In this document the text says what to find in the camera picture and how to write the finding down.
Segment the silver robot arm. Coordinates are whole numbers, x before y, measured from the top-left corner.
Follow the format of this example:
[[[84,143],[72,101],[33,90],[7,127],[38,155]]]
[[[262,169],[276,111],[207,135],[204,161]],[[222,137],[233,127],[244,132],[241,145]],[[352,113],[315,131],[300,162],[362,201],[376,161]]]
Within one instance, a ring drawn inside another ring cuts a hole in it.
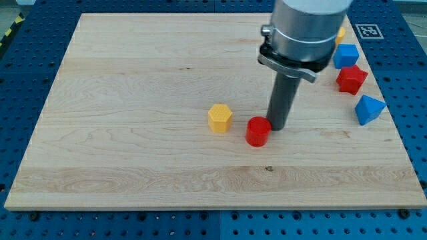
[[[313,83],[329,63],[351,0],[276,0],[262,25],[258,61],[277,73]]]

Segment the yellow block behind arm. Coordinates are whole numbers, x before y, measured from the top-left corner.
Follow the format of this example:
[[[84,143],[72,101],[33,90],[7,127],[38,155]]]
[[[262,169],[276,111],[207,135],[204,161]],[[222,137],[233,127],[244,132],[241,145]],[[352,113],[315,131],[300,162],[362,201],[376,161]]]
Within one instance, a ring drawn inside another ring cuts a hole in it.
[[[339,45],[343,41],[345,35],[346,29],[344,27],[340,27],[335,40],[336,45]]]

